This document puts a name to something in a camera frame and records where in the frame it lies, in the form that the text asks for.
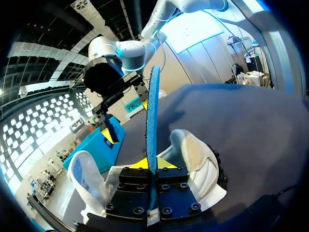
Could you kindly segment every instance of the blue box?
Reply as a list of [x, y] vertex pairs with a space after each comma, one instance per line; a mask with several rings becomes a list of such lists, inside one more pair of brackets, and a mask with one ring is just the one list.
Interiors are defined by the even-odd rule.
[[109, 170], [115, 165], [126, 131], [114, 116], [110, 118], [110, 122], [115, 129], [119, 143], [110, 143], [101, 133], [100, 128], [97, 128], [94, 132], [88, 135], [63, 162], [62, 165], [66, 170], [69, 168], [69, 164], [74, 154], [81, 150], [87, 151], [92, 155], [100, 173]]

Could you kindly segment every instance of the blue scrubbing pad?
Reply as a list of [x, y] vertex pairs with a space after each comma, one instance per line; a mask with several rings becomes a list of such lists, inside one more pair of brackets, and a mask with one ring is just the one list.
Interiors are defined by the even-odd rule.
[[152, 173], [151, 178], [151, 202], [149, 209], [155, 204], [155, 172], [157, 170], [156, 162], [156, 128], [157, 114], [159, 104], [159, 83], [160, 83], [160, 66], [154, 66], [150, 75], [149, 95], [146, 118], [146, 155], [148, 168]]

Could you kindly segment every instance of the yellow tag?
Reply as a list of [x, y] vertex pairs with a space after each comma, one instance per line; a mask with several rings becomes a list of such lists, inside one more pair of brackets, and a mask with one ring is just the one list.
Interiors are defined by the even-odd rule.
[[[176, 166], [174, 166], [173, 164], [167, 162], [166, 160], [157, 157], [158, 160], [158, 168], [177, 168]], [[134, 164], [133, 166], [131, 166], [130, 168], [144, 168], [144, 169], [148, 169], [148, 161], [147, 158], [142, 159], [140, 162]]]
[[147, 110], [147, 107], [148, 107], [148, 100], [146, 100], [146, 101], [143, 102], [143, 106], [144, 106], [145, 110]]
[[110, 131], [108, 130], [108, 128], [105, 128], [104, 130], [101, 131], [101, 133], [105, 136], [105, 138], [107, 138], [108, 141], [110, 141], [112, 144], [118, 144], [119, 142], [117, 143], [114, 143], [112, 141], [112, 137], [111, 137], [111, 134], [110, 134]]

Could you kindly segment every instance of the table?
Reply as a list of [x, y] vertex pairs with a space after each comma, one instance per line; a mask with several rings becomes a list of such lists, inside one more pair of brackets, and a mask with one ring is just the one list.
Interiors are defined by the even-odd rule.
[[[145, 157], [145, 120], [142, 112], [123, 125], [126, 136], [116, 165]], [[229, 182], [226, 197], [211, 208], [218, 222], [237, 215], [264, 194], [297, 184], [306, 168], [309, 103], [278, 90], [185, 85], [159, 102], [158, 153], [170, 145], [169, 135], [174, 129], [190, 131], [220, 154]], [[286, 194], [283, 203], [291, 194]], [[81, 202], [76, 212], [78, 202], [76, 198], [71, 201], [66, 212], [70, 218], [84, 209]], [[66, 215], [64, 222], [71, 224]]]

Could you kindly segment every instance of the ceiling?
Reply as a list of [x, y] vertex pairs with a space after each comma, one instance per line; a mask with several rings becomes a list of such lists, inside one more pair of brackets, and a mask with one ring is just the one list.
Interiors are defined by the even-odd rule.
[[[2, 69], [0, 120], [17, 106], [44, 95], [68, 92], [69, 81], [75, 82], [76, 90], [85, 90], [82, 73], [89, 42], [101, 35], [115, 41], [138, 39], [155, 3], [156, 0], [54, 0], [38, 9], [16, 32]], [[23, 86], [27, 86], [28, 94], [21, 98]]]

